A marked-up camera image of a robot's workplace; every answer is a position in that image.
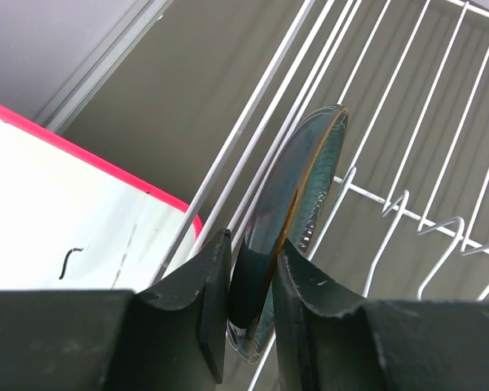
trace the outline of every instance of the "gray surface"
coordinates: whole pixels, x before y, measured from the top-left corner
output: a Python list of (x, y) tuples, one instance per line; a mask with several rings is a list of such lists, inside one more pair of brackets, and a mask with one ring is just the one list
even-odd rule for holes
[[(189, 201), (301, 3), (301, 0), (176, 0), (65, 136)], [(323, 4), (317, 2), (309, 23), (303, 27), (306, 32)], [(344, 1), (336, 1), (308, 60), (271, 119), (262, 145), (232, 192), (219, 225), (228, 222), (343, 4)], [(345, 105), (351, 117), (337, 171), (340, 177), (346, 173), (422, 4), (419, 0), (392, 2), (346, 96)], [(382, 5), (382, 0), (363, 2), (308, 112), (335, 103)], [(432, 2), (359, 159), (355, 184), (386, 196), (460, 11), (459, 7), (442, 1)], [(488, 42), (489, 20), (468, 14), (397, 189), (409, 189), (408, 207), (417, 213), (425, 207)], [(289, 62), (282, 67), (281, 77), (288, 65)], [(203, 219), (281, 77), (268, 90), (224, 175), (201, 210)], [(488, 161), (489, 63), (430, 218), (438, 222), (460, 215), (469, 220)], [(391, 217), (383, 218), (380, 213), (381, 205), (350, 192), (315, 257), (316, 263), (333, 278), (357, 292), (362, 289), (369, 264), (390, 225)], [(416, 226), (416, 222), (403, 218), (379, 264), (372, 297), (413, 298), (419, 283), (446, 248), (446, 236), (433, 232), (418, 237)], [(489, 242), (489, 192), (473, 238)], [(455, 252), (426, 289), (425, 297), (474, 299), (488, 281), (489, 256), (461, 257)], [(254, 370), (255, 367), (239, 362), (228, 350), (225, 383), (220, 389), (246, 389)], [(277, 388), (274, 352), (256, 389)]]
[(0, 104), (35, 118), (137, 1), (0, 0)]

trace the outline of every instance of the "wire hook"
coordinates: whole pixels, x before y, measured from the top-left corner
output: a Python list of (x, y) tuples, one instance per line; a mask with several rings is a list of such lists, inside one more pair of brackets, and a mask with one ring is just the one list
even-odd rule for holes
[(428, 232), (435, 231), (438, 228), (441, 228), (443, 226), (450, 226), (451, 224), (457, 224), (457, 228), (455, 231), (455, 235), (453, 236), (453, 239), (449, 246), (447, 247), (446, 251), (442, 254), (440, 259), (437, 261), (437, 263), (433, 266), (433, 269), (427, 274), (425, 277), (424, 281), (422, 281), (421, 285), (418, 287), (418, 291), (416, 291), (416, 298), (421, 301), (422, 300), (422, 293), (424, 293), (424, 289), (427, 286), (428, 283), (430, 283), (431, 279), (438, 273), (438, 270), (440, 267), (442, 267), (443, 263), (449, 258), (455, 247), (458, 245), (458, 242), (460, 242), (463, 239), (463, 234), (464, 234), (464, 229), (465, 229), (465, 221), (462, 217), (452, 217), (448, 218), (447, 220), (444, 220), (443, 222), (440, 222), (438, 224), (435, 224), (433, 226), (429, 226), (422, 231), (418, 232), (418, 235), (424, 235), (427, 234)]
[(382, 240), (381, 246), (378, 248), (377, 254), (375, 254), (375, 257), (373, 258), (372, 264), (369, 266), (368, 277), (366, 278), (366, 283), (364, 284), (364, 289), (362, 291), (362, 296), (364, 297), (368, 297), (369, 288), (372, 285), (373, 275), (375, 274), (375, 269), (377, 268), (377, 264), (380, 261), (382, 257), (382, 253), (384, 252), (385, 247), (389, 243), (391, 236), (393, 236), (394, 230), (397, 228), (397, 225), (400, 222), (400, 218), (402, 217), (404, 210), (408, 205), (408, 201), (409, 201), (409, 191), (403, 190), (402, 194), (400, 195), (399, 198), (397, 198), (395, 202), (391, 203), (387, 208), (382, 209), (382, 217), (386, 217), (390, 213), (391, 209), (397, 209), (397, 213), (395, 214), (394, 219), (391, 222), (390, 228), (388, 229), (387, 233), (384, 236), (384, 239)]

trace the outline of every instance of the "dish rack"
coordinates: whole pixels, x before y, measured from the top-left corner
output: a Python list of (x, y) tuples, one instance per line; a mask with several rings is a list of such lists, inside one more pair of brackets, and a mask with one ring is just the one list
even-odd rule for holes
[[(297, 34), (310, 23), (312, 7), (319, 7), (190, 256), (209, 236), (299, 67), (310, 61), (300, 90), (289, 96), (291, 107), (278, 134), (227, 225), (232, 250), (238, 247), (272, 161), (297, 123), (312, 108), (339, 103), (350, 109), (351, 121), (334, 178), (337, 195), (309, 259), (327, 262), (333, 278), (366, 297), (388, 297), (383, 288), (372, 291), (372, 281), (393, 275), (393, 285), (402, 291), (399, 298), (489, 298), (489, 11), (460, 0), (395, 3), (302, 3), (194, 196), (157, 277), (165, 272)], [(395, 31), (385, 31), (394, 18), (401, 23)], [(366, 25), (371, 26), (367, 35), (355, 34)], [(426, 44), (416, 43), (419, 36)], [(319, 54), (308, 59), (318, 41), (324, 42)], [(398, 53), (396, 58), (384, 57), (388, 47)], [(344, 67), (342, 60), (353, 57), (353, 67)], [(378, 65), (388, 62), (393, 62), (390, 72), (377, 73)], [(363, 106), (365, 100), (372, 106)], [(329, 245), (333, 238), (340, 244), (335, 248)], [(363, 246), (374, 238), (377, 248)], [(360, 266), (350, 261), (355, 257), (369, 261)], [(341, 276), (348, 261), (348, 273), (355, 269), (350, 279)], [(273, 344), (254, 368), (248, 390), (258, 382)]]

